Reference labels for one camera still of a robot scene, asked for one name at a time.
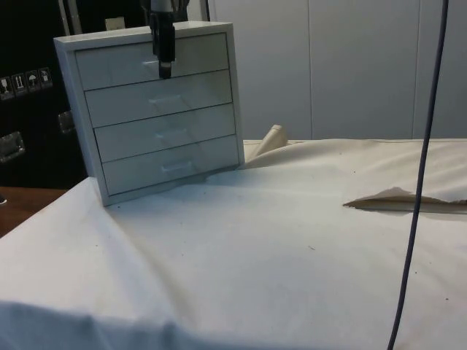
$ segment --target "white tablecloth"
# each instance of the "white tablecloth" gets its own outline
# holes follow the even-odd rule
[[[0,349],[385,349],[421,143],[310,141],[105,209],[87,179],[0,240]],[[426,194],[467,199],[467,142]],[[422,214],[397,349],[465,349],[467,217]]]

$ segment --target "white drawer cabinet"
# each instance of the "white drawer cabinet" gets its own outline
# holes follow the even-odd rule
[[[177,23],[167,80],[148,27],[57,38],[55,47],[104,205],[244,162],[231,24]]]

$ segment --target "metal latch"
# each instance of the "metal latch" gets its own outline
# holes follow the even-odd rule
[[[0,138],[0,163],[4,164],[13,158],[19,157],[24,152],[26,152],[26,148],[18,131]]]

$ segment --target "black cable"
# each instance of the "black cable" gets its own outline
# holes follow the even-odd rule
[[[443,0],[443,7],[441,13],[441,29],[439,32],[438,50],[436,52],[436,64],[433,75],[433,83],[431,85],[430,95],[430,108],[428,110],[428,120],[425,129],[425,138],[423,139],[422,155],[420,157],[420,167],[418,169],[418,180],[417,180],[417,194],[415,195],[415,206],[412,217],[412,226],[410,227],[409,245],[407,247],[406,262],[404,264],[404,272],[402,274],[401,291],[399,295],[399,301],[397,305],[397,312],[395,313],[395,320],[393,326],[393,332],[387,345],[387,350],[393,350],[395,339],[397,338],[397,332],[399,324],[401,323],[402,310],[404,308],[404,301],[406,298],[407,281],[409,279],[410,263],[412,261],[412,253],[414,251],[415,236],[417,234],[417,223],[420,215],[420,207],[422,204],[422,189],[423,179],[425,177],[425,166],[426,158],[428,154],[428,145],[430,144],[431,137],[431,126],[433,125],[433,116],[435,112],[436,94],[438,92],[439,72],[441,70],[441,59],[443,57],[444,49],[444,37],[446,36],[446,25],[447,25],[447,11],[449,7],[449,0]]]
[[[209,11],[209,0],[205,0],[206,3],[206,16],[207,20],[211,22],[211,12]]]

